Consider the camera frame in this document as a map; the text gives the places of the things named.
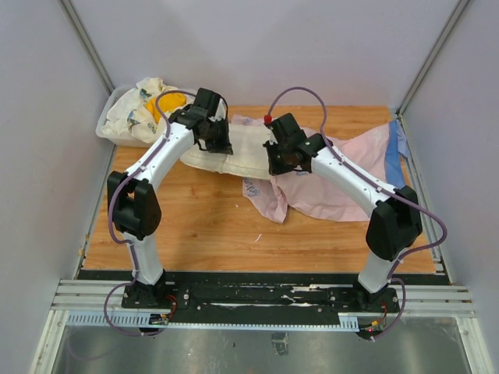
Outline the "cream bear print pillow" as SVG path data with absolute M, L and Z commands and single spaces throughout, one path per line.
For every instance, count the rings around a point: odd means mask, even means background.
M 263 121 L 235 116 L 229 123 L 229 138 L 233 154 L 208 153 L 195 145 L 180 157 L 180 161 L 200 170 L 270 180 L 264 144 L 270 140 L 271 132 Z

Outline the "blue pink snowflake pillowcase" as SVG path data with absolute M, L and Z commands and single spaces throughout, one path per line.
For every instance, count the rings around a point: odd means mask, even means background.
M 400 156 L 409 152 L 397 121 L 351 139 L 331 141 L 346 157 L 381 181 L 397 188 L 406 185 Z M 289 207 L 321 220 L 369 220 L 361 207 L 334 183 L 306 172 L 291 172 L 269 180 L 244 178 L 242 194 L 262 216 L 279 224 L 285 221 Z

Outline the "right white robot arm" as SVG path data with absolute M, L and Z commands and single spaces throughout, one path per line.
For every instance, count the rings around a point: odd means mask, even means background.
M 271 131 L 264 143 L 271 175 L 301 170 L 319 176 L 338 187 L 369 218 L 370 254 L 357 278 L 353 301 L 361 311 L 372 311 L 381 302 L 395 261 L 423 232 L 416 192 L 373 177 L 322 134 L 307 136 L 290 113 L 279 118 L 265 115 L 264 125 Z

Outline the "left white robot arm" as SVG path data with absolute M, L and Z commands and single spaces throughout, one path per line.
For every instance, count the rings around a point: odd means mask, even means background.
M 228 105 L 219 93 L 200 88 L 193 102 L 171 115 L 160 114 L 165 130 L 149 150 L 124 172 L 107 180 L 108 230 L 127 246 L 133 279 L 122 286 L 122 307 L 158 309 L 173 302 L 177 287 L 168 284 L 159 260 L 155 232 L 161 223 L 157 191 L 180 157 L 193 146 L 208 153 L 232 154 Z

